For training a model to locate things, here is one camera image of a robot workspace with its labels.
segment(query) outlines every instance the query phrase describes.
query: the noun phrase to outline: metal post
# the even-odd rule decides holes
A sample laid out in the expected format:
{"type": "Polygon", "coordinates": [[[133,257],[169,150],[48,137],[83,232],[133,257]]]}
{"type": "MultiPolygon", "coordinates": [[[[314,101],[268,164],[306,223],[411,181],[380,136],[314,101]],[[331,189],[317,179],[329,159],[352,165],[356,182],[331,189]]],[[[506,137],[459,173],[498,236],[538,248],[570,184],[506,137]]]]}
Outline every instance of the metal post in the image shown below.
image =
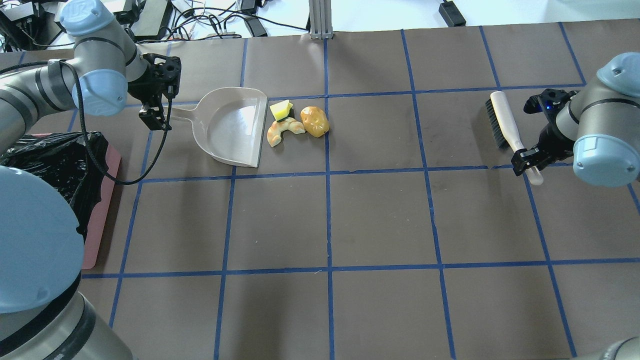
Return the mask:
{"type": "Polygon", "coordinates": [[[331,26],[331,0],[309,0],[311,38],[333,38],[331,26]]]}

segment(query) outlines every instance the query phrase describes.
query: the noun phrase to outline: brush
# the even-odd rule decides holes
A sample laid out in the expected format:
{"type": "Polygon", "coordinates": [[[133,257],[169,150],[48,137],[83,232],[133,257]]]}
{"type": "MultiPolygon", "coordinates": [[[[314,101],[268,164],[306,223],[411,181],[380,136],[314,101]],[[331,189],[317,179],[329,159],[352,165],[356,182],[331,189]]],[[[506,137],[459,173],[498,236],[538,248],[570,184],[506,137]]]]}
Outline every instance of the brush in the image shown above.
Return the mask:
{"type": "MultiPolygon", "coordinates": [[[[505,93],[501,91],[493,92],[485,105],[496,146],[499,149],[511,147],[513,152],[525,149],[520,140],[518,126],[513,118],[505,93]]],[[[537,167],[528,168],[525,173],[532,185],[542,185],[543,178],[537,167]]]]}

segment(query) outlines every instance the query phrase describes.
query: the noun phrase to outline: grid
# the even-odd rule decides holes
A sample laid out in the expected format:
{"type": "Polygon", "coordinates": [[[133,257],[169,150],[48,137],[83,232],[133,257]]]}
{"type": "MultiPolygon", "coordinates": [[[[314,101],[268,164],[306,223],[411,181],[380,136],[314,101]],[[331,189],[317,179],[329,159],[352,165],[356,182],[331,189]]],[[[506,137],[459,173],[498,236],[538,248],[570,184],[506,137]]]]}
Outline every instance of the grid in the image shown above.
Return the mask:
{"type": "MultiPolygon", "coordinates": [[[[324,108],[325,112],[328,114],[329,119],[331,119],[331,113],[329,109],[331,98],[339,98],[339,97],[369,97],[369,96],[382,96],[382,95],[411,95],[412,103],[413,103],[413,112],[415,115],[415,125],[417,129],[418,136],[418,144],[420,147],[420,157],[422,161],[421,167],[411,167],[411,168],[385,168],[385,169],[369,169],[369,170],[331,170],[330,166],[330,139],[329,136],[324,137],[324,159],[325,159],[325,170],[324,172],[290,172],[290,173],[276,173],[276,174],[252,174],[252,175],[242,175],[237,174],[237,168],[233,167],[232,172],[229,176],[212,176],[212,177],[176,177],[176,178],[151,178],[145,179],[140,184],[137,185],[135,200],[133,203],[133,207],[131,209],[131,219],[129,222],[129,230],[127,232],[127,239],[125,243],[125,249],[122,256],[122,262],[120,265],[120,271],[118,273],[108,273],[108,274],[84,274],[84,279],[98,279],[98,278],[110,278],[117,279],[117,286],[115,291],[115,297],[113,301],[113,307],[111,310],[111,316],[109,319],[109,325],[113,326],[113,322],[115,320],[116,312],[118,309],[118,299],[120,297],[120,290],[122,287],[122,280],[127,278],[144,278],[144,277],[184,277],[184,276],[220,276],[220,295],[219,295],[219,303],[218,303],[218,317],[216,322],[216,330],[214,337],[214,359],[218,359],[220,357],[220,343],[221,343],[221,330],[224,322],[223,318],[223,308],[225,306],[225,287],[227,276],[237,276],[237,275],[249,275],[249,274],[290,274],[290,273],[317,273],[317,272],[326,272],[328,279],[328,287],[327,287],[327,299],[328,299],[328,339],[329,344],[327,344],[329,348],[330,359],[335,359],[335,333],[334,333],[334,324],[333,324],[333,273],[334,272],[354,272],[354,271],[375,271],[375,270],[385,270],[385,271],[393,271],[393,270],[423,270],[423,269],[432,269],[438,270],[439,280],[440,280],[440,291],[442,295],[442,304],[444,310],[445,324],[447,329],[447,339],[449,342],[449,352],[452,359],[456,359],[456,343],[454,340],[454,332],[451,324],[451,317],[449,311],[449,301],[447,299],[447,283],[445,280],[445,269],[455,269],[455,268],[500,268],[500,267],[514,267],[514,266],[546,266],[548,269],[548,275],[550,277],[551,283],[553,285],[554,295],[557,302],[557,308],[559,314],[561,316],[562,325],[564,328],[564,333],[566,335],[566,341],[569,346],[570,352],[572,356],[576,356],[576,349],[572,339],[572,332],[570,329],[570,324],[568,323],[563,300],[560,296],[560,291],[556,279],[556,274],[554,272],[554,266],[557,265],[583,265],[583,264],[610,264],[610,263],[638,263],[640,262],[640,258],[593,258],[593,259],[552,259],[550,257],[547,243],[545,240],[545,233],[543,230],[543,226],[540,222],[540,217],[538,214],[538,209],[536,207],[536,200],[534,198],[534,194],[532,192],[531,186],[526,180],[526,175],[523,176],[523,182],[527,190],[527,195],[529,197],[529,202],[531,204],[531,209],[534,217],[534,221],[536,224],[536,228],[538,230],[538,235],[540,237],[541,246],[544,253],[543,261],[505,261],[505,262],[482,262],[482,263],[446,263],[443,262],[442,256],[440,253],[440,244],[438,240],[438,229],[436,228],[435,216],[437,208],[434,206],[432,191],[431,191],[431,181],[429,179],[429,175],[433,172],[449,172],[449,171],[460,171],[460,170],[488,170],[489,166],[486,165],[475,165],[475,166],[457,166],[457,167],[430,167],[427,163],[425,149],[424,149],[424,141],[422,136],[422,127],[420,125],[420,113],[419,106],[417,100],[417,94],[429,94],[429,93],[446,93],[446,92],[476,92],[476,91],[486,91],[486,90],[514,90],[514,89],[542,89],[542,88],[564,88],[564,87],[576,87],[576,86],[584,86],[586,84],[586,80],[582,74],[580,69],[580,65],[574,51],[572,49],[572,45],[569,41],[569,38],[566,35],[566,31],[564,29],[563,24],[557,24],[564,37],[564,41],[566,42],[566,46],[571,54],[572,60],[575,64],[577,72],[582,80],[582,83],[574,83],[574,84],[555,84],[555,85],[531,85],[531,86],[502,86],[500,83],[500,79],[498,77],[498,72],[496,71],[496,66],[494,64],[492,52],[489,46],[489,43],[486,39],[483,27],[479,27],[480,34],[483,39],[484,47],[486,49],[486,55],[488,61],[491,65],[491,70],[495,79],[496,86],[493,87],[479,87],[479,88],[444,88],[444,89],[416,89],[413,71],[412,71],[412,58],[409,54],[409,49],[407,46],[406,35],[404,30],[400,31],[401,39],[403,43],[404,49],[404,57],[406,58],[406,67],[408,70],[409,81],[411,90],[410,91],[397,91],[397,92],[372,92],[372,93],[355,93],[355,94],[330,94],[329,91],[329,64],[328,64],[328,43],[325,39],[323,42],[323,62],[324,62],[324,93],[317,95],[303,95],[303,96],[292,96],[292,97],[271,97],[270,100],[282,100],[282,99],[324,99],[324,108]],[[334,266],[332,262],[332,204],[331,204],[331,178],[332,176],[349,176],[351,174],[382,174],[382,173],[399,173],[399,172],[422,172],[424,174],[424,186],[426,187],[428,206],[429,206],[429,216],[431,219],[431,230],[433,232],[433,246],[436,254],[436,263],[426,263],[426,264],[413,264],[413,265],[364,265],[364,266],[334,266]],[[278,177],[324,177],[326,180],[326,231],[327,231],[327,239],[326,239],[326,251],[327,251],[327,262],[326,266],[315,266],[315,267],[297,267],[297,268],[260,268],[260,269],[245,269],[245,270],[229,270],[228,267],[228,254],[230,247],[230,233],[231,233],[231,225],[232,225],[232,210],[234,207],[234,194],[236,189],[236,180],[238,179],[258,179],[258,178],[278,178],[278,177]],[[226,221],[226,232],[225,232],[225,244],[224,244],[224,253],[223,253],[223,264],[221,270],[215,271],[194,271],[194,272],[144,272],[144,273],[127,273],[125,272],[125,266],[127,264],[127,255],[129,252],[129,244],[131,240],[132,231],[134,228],[134,223],[136,221],[136,214],[138,211],[138,202],[140,199],[140,195],[143,187],[146,184],[150,183],[167,183],[167,182],[176,182],[176,181],[219,181],[219,180],[227,180],[230,181],[229,188],[229,200],[228,200],[228,209],[227,209],[227,221],[226,221]]],[[[247,58],[247,47],[248,41],[244,40],[243,44],[243,61],[242,61],[242,71],[241,71],[241,80],[240,85],[244,85],[244,74],[246,68],[246,58],[247,58]]],[[[171,53],[171,45],[169,45],[167,50],[167,55],[171,53]]],[[[20,62],[22,63],[24,59],[24,53],[20,58],[20,62]]],[[[196,102],[175,102],[174,104],[195,104],[196,102]]],[[[74,122],[76,119],[76,111],[73,112],[72,118],[70,120],[68,130],[74,126],[74,122]]],[[[147,144],[145,149],[145,155],[143,159],[143,166],[141,169],[141,173],[144,171],[149,151],[152,144],[153,134],[149,132],[147,138],[147,144]]],[[[557,163],[553,164],[555,167],[565,167],[570,166],[570,164],[565,163],[557,163]]],[[[498,165],[493,166],[491,168],[511,168],[511,165],[498,165]]],[[[638,200],[637,194],[635,193],[633,187],[628,185],[629,196],[634,201],[636,205],[636,209],[640,215],[640,202],[638,200]]]]}

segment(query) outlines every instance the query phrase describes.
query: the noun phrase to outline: yellow potato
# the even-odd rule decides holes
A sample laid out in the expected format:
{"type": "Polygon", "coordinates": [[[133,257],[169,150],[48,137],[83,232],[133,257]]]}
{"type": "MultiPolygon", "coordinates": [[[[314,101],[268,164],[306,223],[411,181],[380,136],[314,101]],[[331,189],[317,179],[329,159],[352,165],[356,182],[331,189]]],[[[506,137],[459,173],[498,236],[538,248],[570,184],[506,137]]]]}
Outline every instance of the yellow potato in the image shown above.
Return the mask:
{"type": "Polygon", "coordinates": [[[308,133],[319,138],[329,131],[329,120],[321,108],[317,106],[307,106],[300,112],[300,120],[308,133]]]}

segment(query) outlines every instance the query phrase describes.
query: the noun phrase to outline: black power adapter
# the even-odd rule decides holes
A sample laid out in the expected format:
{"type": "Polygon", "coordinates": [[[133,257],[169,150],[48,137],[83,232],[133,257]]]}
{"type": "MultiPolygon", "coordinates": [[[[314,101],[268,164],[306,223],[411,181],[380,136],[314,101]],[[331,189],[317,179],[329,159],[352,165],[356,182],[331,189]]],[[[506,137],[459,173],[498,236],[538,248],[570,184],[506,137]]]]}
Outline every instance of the black power adapter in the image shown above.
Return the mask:
{"type": "Polygon", "coordinates": [[[450,28],[454,26],[464,26],[467,23],[465,17],[462,16],[460,10],[458,10],[458,7],[453,3],[453,1],[444,0],[444,2],[440,4],[440,9],[438,11],[450,28]]]}

